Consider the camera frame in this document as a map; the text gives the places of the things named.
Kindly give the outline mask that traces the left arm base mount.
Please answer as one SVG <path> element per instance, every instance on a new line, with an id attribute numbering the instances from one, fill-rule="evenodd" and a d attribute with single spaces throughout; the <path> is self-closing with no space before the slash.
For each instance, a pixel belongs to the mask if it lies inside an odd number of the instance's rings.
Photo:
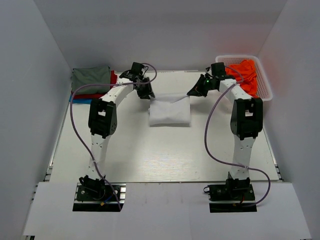
<path id="1" fill-rule="evenodd" d="M 79 178 L 73 201 L 73 212 L 120 212 L 126 198 L 126 184 L 108 185 L 104 180 Z"/>

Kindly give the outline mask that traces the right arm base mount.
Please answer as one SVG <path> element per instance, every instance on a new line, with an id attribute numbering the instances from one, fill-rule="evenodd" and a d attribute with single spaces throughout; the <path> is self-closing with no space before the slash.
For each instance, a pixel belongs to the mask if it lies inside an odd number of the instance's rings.
<path id="1" fill-rule="evenodd" d="M 208 195 L 211 213 L 254 213 L 256 198 L 249 178 L 228 178 L 222 184 L 210 184 L 203 188 Z"/>

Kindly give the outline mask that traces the folded red t-shirt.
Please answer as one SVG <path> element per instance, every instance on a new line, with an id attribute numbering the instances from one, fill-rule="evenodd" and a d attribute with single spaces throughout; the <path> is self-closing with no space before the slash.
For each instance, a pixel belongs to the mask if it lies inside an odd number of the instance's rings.
<path id="1" fill-rule="evenodd" d="M 116 84 L 117 83 L 118 76 L 115 74 L 114 70 L 110 71 L 110 80 L 108 83 L 110 84 Z M 92 100 L 92 99 L 99 99 L 103 95 L 105 95 L 108 92 L 108 90 L 105 90 L 102 93 L 93 93 L 93 94 L 76 94 L 74 99 L 75 100 Z"/>

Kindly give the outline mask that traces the white plastic basket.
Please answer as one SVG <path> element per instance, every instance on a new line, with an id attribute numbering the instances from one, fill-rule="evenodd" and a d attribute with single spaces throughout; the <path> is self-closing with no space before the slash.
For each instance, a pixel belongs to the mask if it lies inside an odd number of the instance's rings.
<path id="1" fill-rule="evenodd" d="M 257 74 L 257 95 L 264 101 L 268 102 L 273 99 L 273 93 L 260 60 L 253 55 L 218 55 L 216 62 L 223 62 L 225 66 L 240 64 L 243 60 L 252 60 L 255 65 Z"/>

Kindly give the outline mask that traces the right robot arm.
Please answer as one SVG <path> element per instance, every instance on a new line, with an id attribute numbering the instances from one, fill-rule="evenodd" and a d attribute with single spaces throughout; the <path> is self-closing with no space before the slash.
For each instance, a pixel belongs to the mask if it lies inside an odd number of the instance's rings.
<path id="1" fill-rule="evenodd" d="M 232 104 L 230 130 L 234 136 L 232 163 L 226 180 L 226 195 L 236 200 L 250 185 L 249 165 L 253 144 L 263 128 L 263 101 L 254 98 L 240 86 L 232 75 L 228 75 L 223 62 L 206 68 L 188 96 L 206 97 L 209 91 L 217 90 Z"/>

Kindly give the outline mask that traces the white t-shirt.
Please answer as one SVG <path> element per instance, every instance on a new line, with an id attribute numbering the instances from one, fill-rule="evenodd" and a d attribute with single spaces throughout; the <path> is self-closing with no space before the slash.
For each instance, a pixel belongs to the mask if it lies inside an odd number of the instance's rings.
<path id="1" fill-rule="evenodd" d="M 186 93 L 157 94 L 150 99 L 149 125 L 187 125 L 191 123 L 190 97 Z"/>

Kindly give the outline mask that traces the folded blue t-shirt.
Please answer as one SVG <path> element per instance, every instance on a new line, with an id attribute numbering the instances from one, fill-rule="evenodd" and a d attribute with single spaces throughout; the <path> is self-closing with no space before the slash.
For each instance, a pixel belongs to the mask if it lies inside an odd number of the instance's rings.
<path id="1" fill-rule="evenodd" d="M 75 96 L 73 98 L 73 104 L 85 104 L 85 105 L 90 105 L 92 99 L 91 98 L 78 98 Z"/>

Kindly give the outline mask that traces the orange t-shirt in basket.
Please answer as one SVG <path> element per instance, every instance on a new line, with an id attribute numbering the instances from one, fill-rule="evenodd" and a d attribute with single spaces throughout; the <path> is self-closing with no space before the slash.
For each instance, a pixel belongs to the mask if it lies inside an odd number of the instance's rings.
<path id="1" fill-rule="evenodd" d="M 249 95 L 258 98 L 258 81 L 255 62 L 245 59 L 239 64 L 231 64 L 225 67 L 227 75 L 235 77 L 240 87 Z"/>

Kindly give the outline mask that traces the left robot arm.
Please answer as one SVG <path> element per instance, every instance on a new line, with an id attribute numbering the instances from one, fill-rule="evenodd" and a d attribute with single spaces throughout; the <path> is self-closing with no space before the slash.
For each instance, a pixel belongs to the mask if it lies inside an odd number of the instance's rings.
<path id="1" fill-rule="evenodd" d="M 131 69 L 120 74 L 115 86 L 99 99 L 91 101 L 88 118 L 91 134 L 90 161 L 87 174 L 80 182 L 84 185 L 87 181 L 94 181 L 89 186 L 88 193 L 96 200 L 103 198 L 106 193 L 105 161 L 109 141 L 118 125 L 117 107 L 132 91 L 136 91 L 143 100 L 155 97 L 151 86 L 155 78 L 146 76 L 150 67 L 148 63 L 133 62 Z"/>

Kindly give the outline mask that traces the folded grey t-shirt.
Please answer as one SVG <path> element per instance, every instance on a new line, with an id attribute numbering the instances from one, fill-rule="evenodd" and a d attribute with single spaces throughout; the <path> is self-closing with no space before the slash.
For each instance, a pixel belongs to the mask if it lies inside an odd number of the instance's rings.
<path id="1" fill-rule="evenodd" d="M 110 84 L 111 70 L 108 65 L 96 66 L 91 68 L 74 68 L 71 76 L 71 92 L 78 88 L 90 84 Z M 90 86 L 77 91 L 77 95 L 103 94 L 110 90 L 109 85 Z"/>

